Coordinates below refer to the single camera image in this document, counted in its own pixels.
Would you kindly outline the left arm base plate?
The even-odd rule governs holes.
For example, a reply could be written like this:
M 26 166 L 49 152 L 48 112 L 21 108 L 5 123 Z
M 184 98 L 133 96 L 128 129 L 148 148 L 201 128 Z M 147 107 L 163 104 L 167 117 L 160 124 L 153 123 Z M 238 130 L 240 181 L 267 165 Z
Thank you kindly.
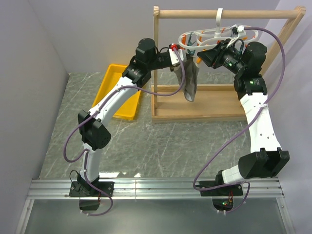
M 98 197 L 103 196 L 100 192 L 103 191 L 107 195 L 112 196 L 114 191 L 114 182 L 112 181 L 98 181 L 94 185 L 97 189 L 94 189 L 86 182 L 73 181 L 70 187 L 69 196 L 70 197 Z

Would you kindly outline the grey underwear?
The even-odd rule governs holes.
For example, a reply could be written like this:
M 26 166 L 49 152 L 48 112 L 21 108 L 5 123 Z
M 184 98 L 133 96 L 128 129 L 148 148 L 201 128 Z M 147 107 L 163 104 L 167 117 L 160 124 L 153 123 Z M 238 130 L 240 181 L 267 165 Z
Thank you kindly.
M 187 58 L 183 64 L 185 70 L 185 83 L 182 87 L 182 91 L 187 101 L 194 102 L 197 91 L 199 68 L 195 65 L 193 57 Z

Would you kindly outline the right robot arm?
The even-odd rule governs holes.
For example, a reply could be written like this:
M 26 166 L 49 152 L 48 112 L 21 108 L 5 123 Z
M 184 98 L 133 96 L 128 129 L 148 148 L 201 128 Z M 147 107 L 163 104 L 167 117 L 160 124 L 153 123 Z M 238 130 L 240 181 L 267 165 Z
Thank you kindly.
M 251 137 L 250 153 L 242 156 L 236 166 L 218 173 L 214 187 L 221 195 L 227 194 L 234 183 L 277 176 L 290 160 L 289 152 L 281 148 L 275 135 L 268 107 L 269 95 L 260 74 L 266 52 L 267 47 L 259 42 L 250 42 L 241 51 L 227 39 L 197 54 L 207 66 L 213 69 L 223 66 L 234 74 L 234 89 Z

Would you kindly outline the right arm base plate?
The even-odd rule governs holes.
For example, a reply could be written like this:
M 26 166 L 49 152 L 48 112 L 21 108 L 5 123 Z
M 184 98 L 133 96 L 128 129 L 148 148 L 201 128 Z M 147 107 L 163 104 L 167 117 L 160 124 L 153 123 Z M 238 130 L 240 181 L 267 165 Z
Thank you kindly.
M 200 181 L 198 185 L 196 185 L 196 188 L 198 189 L 206 189 L 216 186 L 215 181 Z M 222 188 L 217 188 L 213 190 L 207 190 L 207 191 L 200 191 L 201 196 L 242 196 L 243 190 L 241 185 L 232 185 Z

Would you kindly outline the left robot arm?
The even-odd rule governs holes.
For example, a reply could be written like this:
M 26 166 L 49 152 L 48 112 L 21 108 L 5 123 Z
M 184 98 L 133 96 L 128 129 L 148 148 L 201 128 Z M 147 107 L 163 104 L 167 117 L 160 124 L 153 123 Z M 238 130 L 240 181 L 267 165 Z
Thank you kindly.
M 102 149 L 111 140 L 107 126 L 117 110 L 150 80 L 151 72 L 178 65 L 184 68 L 186 53 L 177 44 L 162 52 L 150 38 L 142 39 L 135 55 L 111 91 L 89 111 L 78 114 L 79 133 L 83 142 L 83 168 L 78 184 L 87 196 L 98 192 L 99 160 Z

